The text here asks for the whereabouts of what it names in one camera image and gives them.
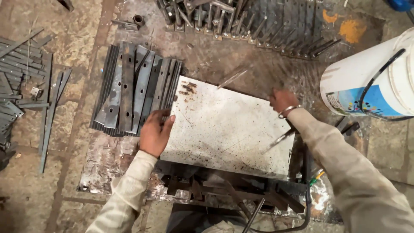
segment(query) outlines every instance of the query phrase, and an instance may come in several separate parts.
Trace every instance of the white bucket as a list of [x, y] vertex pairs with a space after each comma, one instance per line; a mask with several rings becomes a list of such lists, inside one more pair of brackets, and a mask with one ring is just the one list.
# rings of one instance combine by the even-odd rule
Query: white bucket
[[365, 95], [363, 107], [382, 116], [414, 116], [414, 27], [326, 68], [320, 81], [326, 106], [340, 115], [364, 115], [359, 109], [362, 91], [402, 48], [406, 52], [376, 79]]

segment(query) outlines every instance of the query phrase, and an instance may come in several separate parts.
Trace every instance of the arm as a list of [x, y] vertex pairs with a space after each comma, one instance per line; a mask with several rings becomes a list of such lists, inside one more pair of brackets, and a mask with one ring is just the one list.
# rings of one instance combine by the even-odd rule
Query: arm
[[175, 116], [162, 122], [169, 111], [154, 111], [141, 129], [140, 151], [121, 178], [111, 183], [112, 196], [86, 233], [126, 233], [140, 214], [151, 171], [164, 151]]
[[[279, 104], [283, 95], [286, 93], [275, 97]], [[286, 102], [279, 106], [276, 100], [272, 105], [279, 111], [296, 105]], [[316, 120], [305, 109], [294, 109], [286, 116], [314, 159], [324, 167], [349, 232], [414, 232], [414, 213], [406, 197], [366, 157], [346, 143], [338, 129]]]

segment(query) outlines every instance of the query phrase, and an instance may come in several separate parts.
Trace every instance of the beige sleeve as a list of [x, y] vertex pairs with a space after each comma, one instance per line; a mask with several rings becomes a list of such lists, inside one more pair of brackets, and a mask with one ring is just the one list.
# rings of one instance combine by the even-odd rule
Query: beige sleeve
[[288, 119], [324, 167], [349, 232], [414, 232], [414, 213], [406, 197], [346, 143], [338, 129], [316, 120], [305, 109], [291, 111]]
[[138, 151], [127, 172], [111, 183], [112, 196], [87, 233], [126, 233], [140, 214], [148, 179], [157, 159]]

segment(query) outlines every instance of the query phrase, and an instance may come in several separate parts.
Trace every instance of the concrete floor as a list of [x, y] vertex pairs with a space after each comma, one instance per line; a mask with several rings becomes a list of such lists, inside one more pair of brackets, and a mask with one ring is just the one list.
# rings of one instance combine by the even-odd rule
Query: concrete floor
[[[72, 1], [72, 13], [55, 0], [0, 0], [0, 36], [20, 39], [33, 20], [45, 31], [56, 34], [45, 49], [53, 52], [53, 73], [65, 67], [73, 72], [56, 109], [49, 154], [44, 174], [38, 174], [41, 113], [28, 110], [14, 125], [13, 141], [21, 157], [12, 158], [0, 172], [0, 196], [10, 196], [0, 211], [0, 226], [10, 233], [83, 232], [99, 213], [108, 196], [76, 191], [93, 130], [88, 129], [92, 107], [99, 90], [100, 69], [107, 46], [114, 41], [120, 0]], [[389, 9], [382, 1], [350, 0], [349, 8], [385, 19], [383, 40], [411, 27], [403, 13]], [[414, 184], [414, 121], [383, 123], [373, 121], [368, 158], [394, 181]], [[396, 187], [414, 206], [414, 189], [402, 183]], [[172, 205], [148, 201], [136, 221], [135, 232], [165, 232]], [[273, 229], [270, 216], [260, 216], [261, 230]], [[312, 222], [304, 232], [343, 232], [337, 225]]]

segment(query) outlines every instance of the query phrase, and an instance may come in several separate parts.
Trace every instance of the bucket label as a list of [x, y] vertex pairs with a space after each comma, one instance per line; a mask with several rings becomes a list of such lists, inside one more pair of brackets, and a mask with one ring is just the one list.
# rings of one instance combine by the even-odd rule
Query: bucket label
[[[359, 109], [359, 98], [365, 87], [326, 93], [330, 105], [338, 112], [348, 115], [365, 115]], [[373, 85], [364, 98], [362, 107], [382, 116], [401, 116], [384, 99], [379, 85]]]

